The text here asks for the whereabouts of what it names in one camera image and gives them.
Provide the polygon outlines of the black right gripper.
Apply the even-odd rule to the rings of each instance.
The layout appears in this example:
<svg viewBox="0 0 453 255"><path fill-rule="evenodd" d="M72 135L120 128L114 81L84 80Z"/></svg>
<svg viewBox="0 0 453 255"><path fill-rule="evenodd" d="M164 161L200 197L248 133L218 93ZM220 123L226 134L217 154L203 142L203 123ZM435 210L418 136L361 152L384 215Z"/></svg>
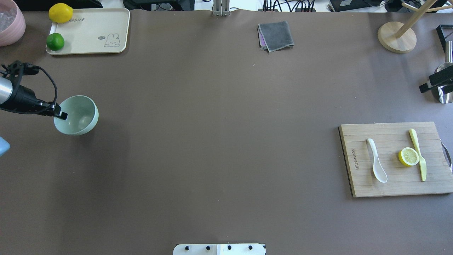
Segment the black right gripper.
<svg viewBox="0 0 453 255"><path fill-rule="evenodd" d="M429 90L434 89L435 87L444 86L442 88L443 93L444 94L450 93L453 91L452 78L453 78L453 66L451 65L429 76L429 82L420 85L419 90L421 93L425 93L428 92Z"/></svg>

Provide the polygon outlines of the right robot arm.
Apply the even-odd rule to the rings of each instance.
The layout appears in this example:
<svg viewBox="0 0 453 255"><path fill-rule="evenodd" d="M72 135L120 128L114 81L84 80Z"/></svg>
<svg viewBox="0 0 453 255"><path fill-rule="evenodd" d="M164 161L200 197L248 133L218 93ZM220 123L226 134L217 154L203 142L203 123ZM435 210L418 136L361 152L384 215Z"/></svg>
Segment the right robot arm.
<svg viewBox="0 0 453 255"><path fill-rule="evenodd" d="M452 41L447 41L445 46L445 63L437 67L435 73L428 77L426 83L419 86L421 93L431 91L438 97L442 104L452 103Z"/></svg>

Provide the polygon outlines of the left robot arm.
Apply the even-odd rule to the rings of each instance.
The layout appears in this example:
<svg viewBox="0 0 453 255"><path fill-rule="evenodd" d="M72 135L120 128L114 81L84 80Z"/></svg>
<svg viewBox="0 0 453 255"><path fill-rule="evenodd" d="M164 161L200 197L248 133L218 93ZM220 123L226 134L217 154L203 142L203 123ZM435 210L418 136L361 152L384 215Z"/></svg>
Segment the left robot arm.
<svg viewBox="0 0 453 255"><path fill-rule="evenodd" d="M58 103L49 103L36 98L35 93L22 85L19 79L1 78L1 110L19 114L37 114L66 120Z"/></svg>

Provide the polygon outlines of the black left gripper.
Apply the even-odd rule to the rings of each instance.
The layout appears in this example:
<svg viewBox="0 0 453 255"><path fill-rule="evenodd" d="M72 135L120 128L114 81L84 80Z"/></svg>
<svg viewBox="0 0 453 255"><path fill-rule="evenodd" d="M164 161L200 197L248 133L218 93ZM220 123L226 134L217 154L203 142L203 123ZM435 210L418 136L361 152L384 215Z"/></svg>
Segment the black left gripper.
<svg viewBox="0 0 453 255"><path fill-rule="evenodd" d="M66 120L68 114L61 109L55 109L54 102L37 99L35 93L22 85L13 90L7 100L7 111L19 114L38 114Z"/></svg>

